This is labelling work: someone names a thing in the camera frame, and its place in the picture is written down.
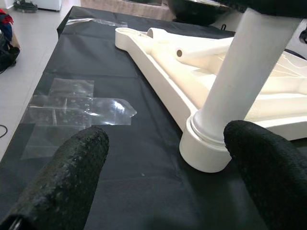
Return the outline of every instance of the white floor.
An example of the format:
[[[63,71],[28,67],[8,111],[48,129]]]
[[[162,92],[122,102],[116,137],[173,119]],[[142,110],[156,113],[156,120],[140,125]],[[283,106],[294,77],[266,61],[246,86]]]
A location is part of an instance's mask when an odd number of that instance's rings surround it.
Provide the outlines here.
[[[8,128],[0,139],[0,160],[58,41],[56,28],[73,5],[80,6],[80,0],[63,0],[60,12],[10,10],[21,52],[16,66],[0,74],[0,124]],[[0,127],[0,136],[4,131]]]

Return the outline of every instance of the plastic wrap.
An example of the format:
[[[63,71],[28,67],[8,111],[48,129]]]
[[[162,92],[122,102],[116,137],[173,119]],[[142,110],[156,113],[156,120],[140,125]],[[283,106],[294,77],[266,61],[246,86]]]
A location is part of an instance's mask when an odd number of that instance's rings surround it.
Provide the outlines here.
[[[116,27],[128,27],[128,24],[126,22],[110,22],[102,19],[97,18],[78,18],[78,19],[69,19],[66,23],[66,25],[72,25],[75,23],[85,23],[85,22],[95,22],[103,25],[109,25],[109,26],[116,26]]]
[[[93,80],[70,80],[55,78],[49,96],[93,97]]]
[[[92,125],[131,125],[134,108],[117,98],[93,98],[90,80],[54,79],[49,95],[34,95],[21,123],[35,124],[22,159],[52,157],[72,135]]]

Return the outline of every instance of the wall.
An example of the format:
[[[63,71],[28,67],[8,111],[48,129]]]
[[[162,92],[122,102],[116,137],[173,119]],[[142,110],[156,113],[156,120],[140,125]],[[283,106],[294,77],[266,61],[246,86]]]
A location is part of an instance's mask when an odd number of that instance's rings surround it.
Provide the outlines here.
[[[219,20],[217,20],[213,24],[213,26],[221,28],[223,24],[226,24],[226,30],[236,31],[236,28],[239,25],[241,18],[242,18],[241,13],[233,11],[230,13],[226,13],[225,15],[222,15],[219,18]],[[306,29],[306,26],[307,26],[307,19],[304,19],[301,22],[298,29],[296,30],[296,32],[294,33],[292,39],[290,40],[287,49],[293,50],[307,59],[307,44],[301,43],[298,39],[301,32]]]

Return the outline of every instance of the black cable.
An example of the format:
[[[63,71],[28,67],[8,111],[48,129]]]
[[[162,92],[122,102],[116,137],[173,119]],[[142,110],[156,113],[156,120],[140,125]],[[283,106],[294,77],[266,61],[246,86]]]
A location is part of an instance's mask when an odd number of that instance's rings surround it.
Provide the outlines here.
[[[4,125],[0,125],[0,127],[5,128],[5,133],[0,136],[0,138],[4,137],[8,133],[8,128]]]

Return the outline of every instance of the table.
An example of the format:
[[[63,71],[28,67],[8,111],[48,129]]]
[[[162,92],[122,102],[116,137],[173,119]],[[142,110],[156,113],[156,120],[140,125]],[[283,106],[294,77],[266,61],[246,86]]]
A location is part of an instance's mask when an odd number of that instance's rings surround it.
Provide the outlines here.
[[[102,169],[86,230],[266,230],[236,166],[208,174],[188,166],[179,153],[181,130],[130,56],[115,48],[115,27],[75,23],[97,18],[147,31],[223,38],[211,27],[163,22],[73,7],[58,28],[59,41],[34,92],[47,95],[54,78],[92,80],[94,97],[122,98],[137,114],[131,126],[101,126],[110,152]],[[33,124],[20,124],[0,163],[0,218],[50,158],[21,160]],[[307,140],[294,144],[307,152]]]

